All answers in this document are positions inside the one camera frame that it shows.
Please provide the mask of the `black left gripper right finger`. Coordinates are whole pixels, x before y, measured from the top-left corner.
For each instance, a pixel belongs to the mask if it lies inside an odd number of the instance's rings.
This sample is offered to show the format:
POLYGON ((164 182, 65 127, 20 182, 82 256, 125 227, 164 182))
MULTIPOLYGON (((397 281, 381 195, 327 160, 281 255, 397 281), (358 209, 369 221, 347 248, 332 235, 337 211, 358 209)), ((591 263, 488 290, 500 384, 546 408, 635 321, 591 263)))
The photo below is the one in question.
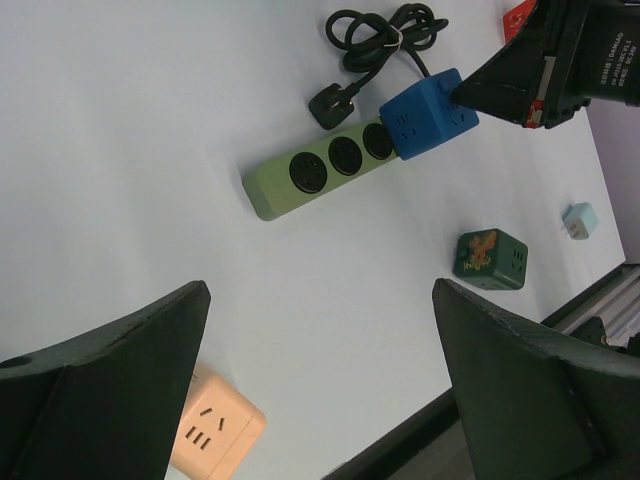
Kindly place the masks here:
POLYGON ((432 298, 476 478, 638 478, 638 359, 449 279, 432 298))

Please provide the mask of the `blue cube socket adapter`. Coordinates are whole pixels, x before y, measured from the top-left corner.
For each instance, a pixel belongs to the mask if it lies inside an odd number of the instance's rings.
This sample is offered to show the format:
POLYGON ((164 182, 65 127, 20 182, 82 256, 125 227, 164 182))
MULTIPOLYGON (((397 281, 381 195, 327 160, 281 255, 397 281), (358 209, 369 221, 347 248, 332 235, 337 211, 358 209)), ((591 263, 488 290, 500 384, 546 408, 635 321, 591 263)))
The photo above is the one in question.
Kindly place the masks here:
POLYGON ((395 151, 410 160, 479 125, 477 113, 451 101, 462 82, 451 68, 424 78, 379 108, 395 151))

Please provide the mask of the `light blue plug charger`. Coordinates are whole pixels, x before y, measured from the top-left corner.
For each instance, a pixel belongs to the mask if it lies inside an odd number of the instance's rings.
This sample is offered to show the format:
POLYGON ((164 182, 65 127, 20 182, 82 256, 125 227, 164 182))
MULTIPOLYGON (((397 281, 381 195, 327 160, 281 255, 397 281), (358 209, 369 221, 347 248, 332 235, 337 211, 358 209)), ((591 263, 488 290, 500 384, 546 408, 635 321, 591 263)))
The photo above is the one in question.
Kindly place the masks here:
POLYGON ((587 240, 599 225, 599 218, 591 203, 582 202, 567 210, 563 224, 571 239, 587 240))

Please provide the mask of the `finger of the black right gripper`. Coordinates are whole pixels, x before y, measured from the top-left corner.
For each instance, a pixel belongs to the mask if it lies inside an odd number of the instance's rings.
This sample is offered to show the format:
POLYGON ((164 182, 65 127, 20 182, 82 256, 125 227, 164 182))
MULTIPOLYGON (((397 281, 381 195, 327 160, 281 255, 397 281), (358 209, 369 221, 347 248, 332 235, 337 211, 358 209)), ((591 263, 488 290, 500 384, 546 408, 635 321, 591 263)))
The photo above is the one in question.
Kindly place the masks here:
POLYGON ((519 33, 453 90, 452 102, 524 123, 542 77, 548 15, 547 4, 536 4, 519 33))

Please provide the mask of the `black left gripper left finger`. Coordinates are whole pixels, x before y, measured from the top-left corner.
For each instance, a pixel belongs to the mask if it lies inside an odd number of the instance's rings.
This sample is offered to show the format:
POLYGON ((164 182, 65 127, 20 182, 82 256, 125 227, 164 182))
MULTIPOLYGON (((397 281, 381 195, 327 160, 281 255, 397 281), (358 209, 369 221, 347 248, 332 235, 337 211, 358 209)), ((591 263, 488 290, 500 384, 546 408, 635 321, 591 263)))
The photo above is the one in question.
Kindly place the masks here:
POLYGON ((162 479, 211 295, 191 281, 1 364, 4 479, 162 479))

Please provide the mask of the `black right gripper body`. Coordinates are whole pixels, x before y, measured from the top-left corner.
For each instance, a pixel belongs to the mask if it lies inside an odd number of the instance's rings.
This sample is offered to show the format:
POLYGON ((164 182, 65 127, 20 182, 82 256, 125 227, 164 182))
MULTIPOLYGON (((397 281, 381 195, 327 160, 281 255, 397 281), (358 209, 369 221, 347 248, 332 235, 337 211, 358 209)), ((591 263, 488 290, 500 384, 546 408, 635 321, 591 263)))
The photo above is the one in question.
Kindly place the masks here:
POLYGON ((522 34, 543 32, 543 69, 525 126, 551 129, 593 99, 639 106, 639 3, 538 1, 522 34))

